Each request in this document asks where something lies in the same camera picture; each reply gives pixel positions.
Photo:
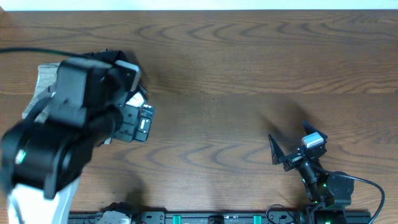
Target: wooden table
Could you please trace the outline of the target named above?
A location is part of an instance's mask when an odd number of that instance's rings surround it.
[[[167,210],[265,210],[308,202],[299,173],[271,164],[301,120],[329,135],[325,168],[386,191],[377,223],[398,220],[396,11],[11,12],[0,47],[137,55],[156,115],[147,143],[95,149],[72,210],[125,201]],[[37,66],[62,57],[0,55],[0,134],[21,118]],[[5,199],[1,220],[7,222]],[[377,209],[355,183],[350,208]]]

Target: table surface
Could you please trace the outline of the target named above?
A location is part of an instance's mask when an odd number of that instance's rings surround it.
[[[85,167],[74,211],[124,201],[167,210],[265,210],[308,202],[298,172],[273,166],[307,119],[329,136],[330,170],[386,192],[377,223],[398,220],[396,11],[10,12],[0,47],[139,59],[156,115],[145,144],[114,141]],[[37,66],[62,57],[0,55],[0,134],[21,118]],[[1,196],[0,222],[7,222]],[[350,208],[374,212],[376,188],[355,183]]]

